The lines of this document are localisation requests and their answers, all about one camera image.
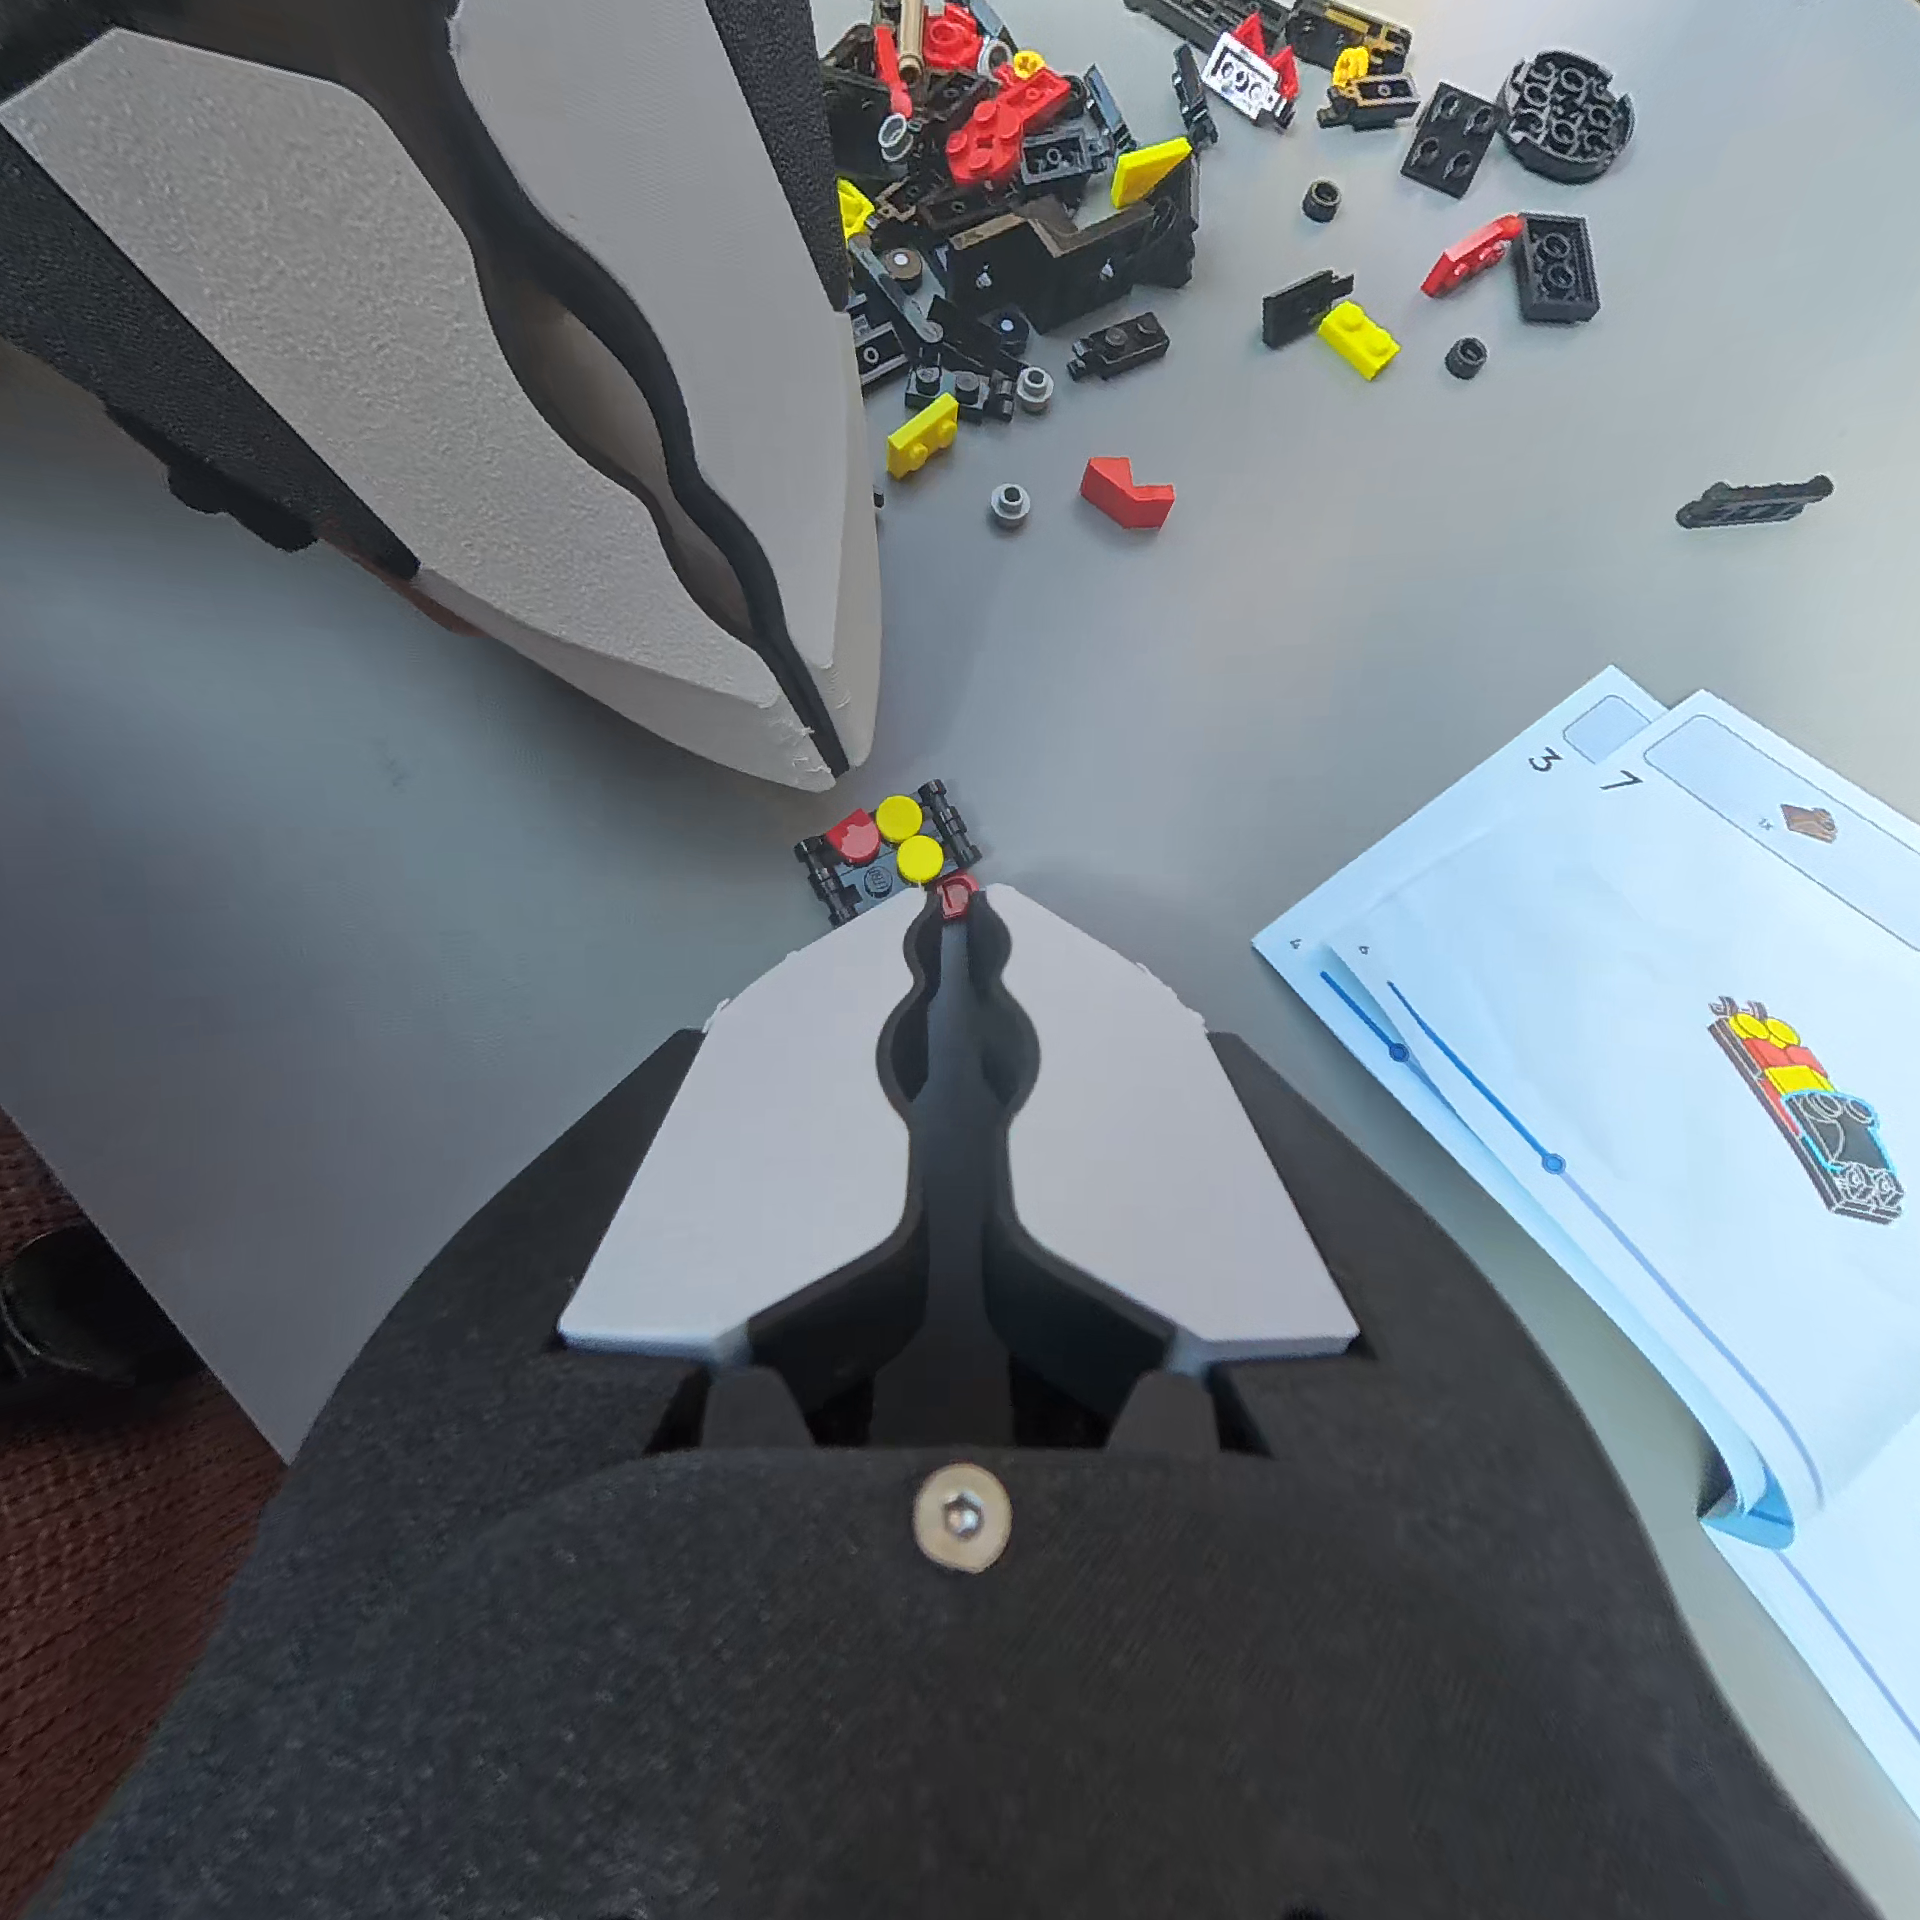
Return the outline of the person's left hand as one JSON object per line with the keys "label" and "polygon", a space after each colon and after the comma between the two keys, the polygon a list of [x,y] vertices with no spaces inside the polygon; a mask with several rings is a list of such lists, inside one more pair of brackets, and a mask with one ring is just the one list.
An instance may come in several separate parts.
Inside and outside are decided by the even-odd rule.
{"label": "person's left hand", "polygon": [[378,585],[394,591],[400,601],[410,608],[434,622],[437,626],[446,628],[447,633],[460,633],[469,638],[488,638],[488,633],[469,620],[455,614],[442,601],[431,598],[428,591],[420,591],[411,581],[403,581],[397,574],[378,566],[374,561],[366,559],[363,554],[350,551],[343,543],[326,541],[336,552],[341,552],[350,565],[356,565],[366,576],[371,576]]}

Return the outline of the black long toy connector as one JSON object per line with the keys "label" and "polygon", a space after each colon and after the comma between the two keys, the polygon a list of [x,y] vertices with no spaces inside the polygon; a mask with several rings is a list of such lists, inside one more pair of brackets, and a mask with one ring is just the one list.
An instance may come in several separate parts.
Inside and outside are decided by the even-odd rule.
{"label": "black long toy connector", "polygon": [[1771,525],[1794,520],[1805,506],[1830,495],[1832,479],[1827,472],[1818,472],[1805,481],[1751,486],[1712,481],[1676,510],[1672,520],[1688,532]]}

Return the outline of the small black toy brick assembly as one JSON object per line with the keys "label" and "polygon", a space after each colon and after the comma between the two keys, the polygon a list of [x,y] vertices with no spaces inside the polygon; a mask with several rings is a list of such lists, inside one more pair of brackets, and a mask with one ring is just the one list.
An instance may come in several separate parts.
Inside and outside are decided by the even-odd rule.
{"label": "small black toy brick assembly", "polygon": [[876,806],[860,806],[795,842],[795,860],[830,925],[842,928],[898,898],[928,895],[980,852],[943,782],[924,782]]}

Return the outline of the pile of toy bricks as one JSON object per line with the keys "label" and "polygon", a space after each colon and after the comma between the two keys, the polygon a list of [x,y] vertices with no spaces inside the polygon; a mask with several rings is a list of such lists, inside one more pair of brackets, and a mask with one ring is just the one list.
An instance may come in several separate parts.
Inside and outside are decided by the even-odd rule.
{"label": "pile of toy bricks", "polygon": [[1055,65],[995,5],[861,5],[823,53],[866,394],[902,382],[917,414],[958,374],[963,417],[1010,420],[1035,333],[1186,286],[1216,138],[1188,34],[1207,13],[1138,9],[1180,34],[1181,133],[1163,141],[1140,141],[1096,65]]}

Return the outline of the black-yellow toy clip piece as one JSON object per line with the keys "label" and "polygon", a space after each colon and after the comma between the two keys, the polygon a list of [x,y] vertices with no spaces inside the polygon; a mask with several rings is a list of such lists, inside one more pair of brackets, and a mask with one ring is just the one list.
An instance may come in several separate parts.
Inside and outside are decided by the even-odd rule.
{"label": "black-yellow toy clip piece", "polygon": [[1394,127],[1420,106],[1420,88],[1400,71],[1378,65],[1370,45],[1355,44],[1338,53],[1315,118],[1318,127]]}

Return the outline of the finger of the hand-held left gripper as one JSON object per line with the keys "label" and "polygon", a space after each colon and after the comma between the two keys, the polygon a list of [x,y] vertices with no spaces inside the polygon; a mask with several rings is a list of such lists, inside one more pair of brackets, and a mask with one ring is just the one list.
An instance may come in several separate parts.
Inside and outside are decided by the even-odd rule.
{"label": "finger of the hand-held left gripper", "polygon": [[460,5],[453,61],[539,214],[634,301],[700,479],[773,578],[835,773],[874,750],[880,566],[851,321],[712,9]]}
{"label": "finger of the hand-held left gripper", "polygon": [[59,64],[5,133],[406,541],[420,591],[687,752],[828,789],[774,670],[520,386],[461,229],[368,102],[266,64]]}

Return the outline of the light blue instruction booklet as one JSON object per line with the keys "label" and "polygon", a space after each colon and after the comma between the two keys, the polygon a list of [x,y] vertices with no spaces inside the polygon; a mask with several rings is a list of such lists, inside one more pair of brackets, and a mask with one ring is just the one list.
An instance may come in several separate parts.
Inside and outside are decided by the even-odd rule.
{"label": "light blue instruction booklet", "polygon": [[1916,1805],[1916,823],[1608,666],[1254,935],[1708,1432],[1701,1525]]}

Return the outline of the black round toy plate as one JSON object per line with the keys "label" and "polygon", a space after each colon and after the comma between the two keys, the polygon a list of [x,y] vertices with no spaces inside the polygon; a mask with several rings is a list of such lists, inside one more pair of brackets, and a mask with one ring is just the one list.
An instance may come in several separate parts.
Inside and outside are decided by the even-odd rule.
{"label": "black round toy plate", "polygon": [[1614,72],[1570,49],[1540,49],[1517,61],[1494,104],[1514,159],[1560,184],[1602,177],[1636,129],[1635,102],[1615,92]]}

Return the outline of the brown knit clothing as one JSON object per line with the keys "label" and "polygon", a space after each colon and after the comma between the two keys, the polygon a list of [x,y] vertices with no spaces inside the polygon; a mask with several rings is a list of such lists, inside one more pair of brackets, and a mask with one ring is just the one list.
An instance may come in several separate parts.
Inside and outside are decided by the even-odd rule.
{"label": "brown knit clothing", "polygon": [[3,1905],[203,1653],[284,1462],[3,1120]]}

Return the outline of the red notched toy brick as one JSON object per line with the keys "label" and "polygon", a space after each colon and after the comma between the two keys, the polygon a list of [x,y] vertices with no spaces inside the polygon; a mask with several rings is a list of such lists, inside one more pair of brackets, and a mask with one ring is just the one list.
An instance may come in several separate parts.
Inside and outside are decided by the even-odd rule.
{"label": "red notched toy brick", "polygon": [[1178,503],[1172,485],[1138,479],[1131,461],[1119,454],[1088,456],[1078,495],[1127,532],[1156,532]]}

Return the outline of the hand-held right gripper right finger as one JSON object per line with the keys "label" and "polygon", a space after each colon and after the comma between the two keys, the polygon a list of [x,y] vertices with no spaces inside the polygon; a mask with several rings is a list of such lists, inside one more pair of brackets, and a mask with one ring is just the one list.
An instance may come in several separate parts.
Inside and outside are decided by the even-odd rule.
{"label": "hand-held right gripper right finger", "polygon": [[1204,1018],[996,881],[966,914],[996,1106],[983,1289],[1026,1368],[1341,1354],[1354,1310]]}

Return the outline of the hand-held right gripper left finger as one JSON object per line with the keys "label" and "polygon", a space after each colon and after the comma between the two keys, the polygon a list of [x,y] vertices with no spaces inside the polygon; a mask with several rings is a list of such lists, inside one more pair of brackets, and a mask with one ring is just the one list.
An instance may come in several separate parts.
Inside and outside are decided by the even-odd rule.
{"label": "hand-held right gripper left finger", "polygon": [[790,951],[709,1016],[558,1332],[573,1350],[746,1359],[781,1308],[910,1212],[914,1068],[942,908],[911,890]]}

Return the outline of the white printed toy tile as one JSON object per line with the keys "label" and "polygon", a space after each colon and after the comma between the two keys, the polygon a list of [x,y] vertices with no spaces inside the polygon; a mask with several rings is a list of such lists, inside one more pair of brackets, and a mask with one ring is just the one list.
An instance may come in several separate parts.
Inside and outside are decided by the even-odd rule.
{"label": "white printed toy tile", "polygon": [[1232,32],[1213,41],[1203,65],[1203,86],[1254,124],[1277,126],[1292,106],[1282,71]]}

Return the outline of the red curved toy slope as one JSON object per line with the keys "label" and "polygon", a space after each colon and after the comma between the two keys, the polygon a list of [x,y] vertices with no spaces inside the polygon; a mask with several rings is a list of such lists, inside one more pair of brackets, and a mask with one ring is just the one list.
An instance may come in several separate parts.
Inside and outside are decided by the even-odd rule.
{"label": "red curved toy slope", "polygon": [[1490,271],[1506,252],[1522,238],[1524,220],[1520,213],[1506,213],[1493,222],[1453,240],[1428,266],[1421,281],[1421,295],[1428,300],[1451,297],[1475,276]]}

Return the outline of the black square toy brick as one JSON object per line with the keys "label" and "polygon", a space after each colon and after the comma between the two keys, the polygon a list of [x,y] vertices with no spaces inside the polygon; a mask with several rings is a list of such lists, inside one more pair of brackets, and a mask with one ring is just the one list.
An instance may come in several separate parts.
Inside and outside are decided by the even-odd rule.
{"label": "black square toy brick", "polygon": [[1600,312],[1589,222],[1570,213],[1526,209],[1511,245],[1520,318],[1526,325],[1580,325]]}

